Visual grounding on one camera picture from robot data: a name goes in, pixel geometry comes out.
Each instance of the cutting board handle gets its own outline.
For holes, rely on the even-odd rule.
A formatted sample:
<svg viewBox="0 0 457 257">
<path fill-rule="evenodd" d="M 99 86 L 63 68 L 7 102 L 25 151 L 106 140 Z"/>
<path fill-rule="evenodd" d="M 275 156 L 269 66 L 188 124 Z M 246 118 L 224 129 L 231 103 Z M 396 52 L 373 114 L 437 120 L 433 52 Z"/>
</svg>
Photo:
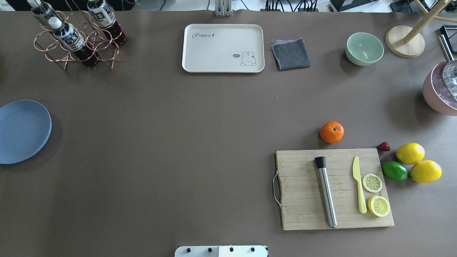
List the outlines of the cutting board handle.
<svg viewBox="0 0 457 257">
<path fill-rule="evenodd" d="M 282 208 L 282 204 L 279 202 L 278 198 L 276 198 L 276 191 L 275 191 L 275 179 L 278 177 L 279 171 L 276 170 L 275 176 L 273 177 L 273 196 L 275 197 L 275 200 L 278 202 L 279 209 Z"/>
</svg>

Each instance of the blue plate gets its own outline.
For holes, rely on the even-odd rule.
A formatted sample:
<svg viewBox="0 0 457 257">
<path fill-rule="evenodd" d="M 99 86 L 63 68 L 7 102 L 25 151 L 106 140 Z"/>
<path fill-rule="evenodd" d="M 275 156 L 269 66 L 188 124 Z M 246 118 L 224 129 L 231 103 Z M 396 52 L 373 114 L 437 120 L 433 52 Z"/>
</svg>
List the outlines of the blue plate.
<svg viewBox="0 0 457 257">
<path fill-rule="evenodd" d="M 0 108 L 0 164 L 34 156 L 51 134 L 51 116 L 32 100 L 11 102 Z"/>
</svg>

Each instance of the lemon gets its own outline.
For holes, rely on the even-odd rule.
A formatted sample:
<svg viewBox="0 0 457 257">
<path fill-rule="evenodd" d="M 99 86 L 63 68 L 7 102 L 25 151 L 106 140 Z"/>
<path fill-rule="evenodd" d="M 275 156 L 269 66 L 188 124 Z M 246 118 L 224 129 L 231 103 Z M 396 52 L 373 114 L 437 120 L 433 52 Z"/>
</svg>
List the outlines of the lemon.
<svg viewBox="0 0 457 257">
<path fill-rule="evenodd" d="M 372 193 L 377 193 L 381 191 L 381 188 L 383 187 L 383 182 L 381 181 L 381 178 L 372 173 L 366 174 L 363 177 L 362 184 L 368 192 Z"/>
<path fill-rule="evenodd" d="M 407 143 L 399 147 L 395 154 L 404 164 L 416 164 L 425 156 L 424 148 L 418 143 Z"/>
<path fill-rule="evenodd" d="M 386 198 L 375 195 L 368 199 L 368 209 L 378 217 L 385 217 L 390 212 L 390 204 Z"/>
<path fill-rule="evenodd" d="M 441 167 L 434 161 L 421 161 L 411 168 L 411 178 L 419 183 L 430 183 L 441 177 Z"/>
</svg>

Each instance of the black muddler cap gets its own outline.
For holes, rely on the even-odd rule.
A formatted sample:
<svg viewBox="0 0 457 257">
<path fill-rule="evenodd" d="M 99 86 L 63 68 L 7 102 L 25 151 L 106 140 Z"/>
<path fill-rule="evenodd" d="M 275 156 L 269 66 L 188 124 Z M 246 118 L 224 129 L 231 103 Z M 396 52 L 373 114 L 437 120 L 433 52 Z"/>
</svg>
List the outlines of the black muddler cap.
<svg viewBox="0 0 457 257">
<path fill-rule="evenodd" d="M 316 157 L 314 160 L 318 169 L 325 168 L 325 156 Z"/>
</svg>

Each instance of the bottle cap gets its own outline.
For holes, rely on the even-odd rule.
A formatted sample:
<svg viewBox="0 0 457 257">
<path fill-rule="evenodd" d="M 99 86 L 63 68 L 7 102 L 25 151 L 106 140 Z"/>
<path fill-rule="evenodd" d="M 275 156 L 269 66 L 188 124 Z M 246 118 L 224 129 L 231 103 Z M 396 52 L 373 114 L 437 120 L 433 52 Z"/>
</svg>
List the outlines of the bottle cap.
<svg viewBox="0 0 457 257">
<path fill-rule="evenodd" d="M 31 7 L 36 8 L 41 5 L 40 0 L 27 0 Z"/>
<path fill-rule="evenodd" d="M 57 29 L 62 26 L 62 21 L 57 17 L 51 17 L 48 22 L 53 29 Z"/>
<path fill-rule="evenodd" d="M 325 156 L 316 157 L 314 160 L 318 169 L 325 168 Z"/>
</svg>

